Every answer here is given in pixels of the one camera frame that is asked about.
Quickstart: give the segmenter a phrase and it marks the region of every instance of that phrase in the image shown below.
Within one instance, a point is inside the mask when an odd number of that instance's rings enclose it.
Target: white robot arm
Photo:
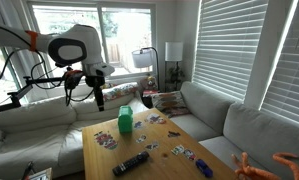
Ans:
[[[99,110],[103,110],[100,86],[115,69],[103,62],[99,36],[93,27],[75,25],[59,35],[43,35],[0,24],[0,46],[47,53],[59,67],[81,62],[86,83],[93,87]]]

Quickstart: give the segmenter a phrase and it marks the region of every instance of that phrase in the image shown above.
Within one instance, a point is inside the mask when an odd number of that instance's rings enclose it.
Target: green bottle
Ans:
[[[132,131],[132,109],[130,106],[121,106],[118,116],[118,127],[120,133]]]

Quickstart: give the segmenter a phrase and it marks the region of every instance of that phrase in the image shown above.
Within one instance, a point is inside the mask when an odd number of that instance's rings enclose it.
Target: black remote control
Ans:
[[[126,172],[129,169],[132,169],[133,167],[138,166],[139,164],[145,162],[149,157],[149,153],[147,151],[143,151],[137,156],[132,157],[131,159],[125,161],[124,163],[118,165],[117,167],[112,169],[113,174],[116,176],[119,176]]]

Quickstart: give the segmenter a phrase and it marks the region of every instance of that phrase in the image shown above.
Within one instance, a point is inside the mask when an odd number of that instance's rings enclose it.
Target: window blinds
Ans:
[[[299,122],[299,4],[261,111]]]
[[[267,4],[202,1],[193,82],[244,99]]]

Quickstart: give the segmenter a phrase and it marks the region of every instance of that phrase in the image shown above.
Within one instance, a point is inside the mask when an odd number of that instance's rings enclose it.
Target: white sofa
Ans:
[[[147,109],[136,91],[105,102],[102,112],[93,98],[66,106],[64,97],[1,112],[0,179],[20,179],[29,161],[36,171],[52,167],[54,178],[84,170],[82,128],[117,118],[122,105]]]
[[[293,179],[291,170],[272,159],[276,152],[299,156],[299,124],[235,103],[207,87],[184,82],[181,94],[192,114],[171,118],[184,131],[233,170],[231,154],[271,171],[282,179]],[[299,165],[299,159],[292,159]]]

